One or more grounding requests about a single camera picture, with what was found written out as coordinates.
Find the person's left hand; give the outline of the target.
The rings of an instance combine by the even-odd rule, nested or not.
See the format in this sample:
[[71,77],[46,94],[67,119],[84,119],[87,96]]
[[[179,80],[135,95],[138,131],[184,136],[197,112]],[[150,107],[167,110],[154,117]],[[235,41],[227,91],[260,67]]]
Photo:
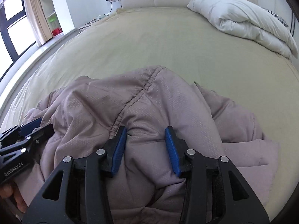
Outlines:
[[0,188],[0,192],[1,192],[1,197],[3,199],[10,198],[11,196],[13,196],[16,201],[18,209],[22,213],[25,213],[27,211],[28,206],[24,201],[17,185],[14,182],[6,183],[2,185]]

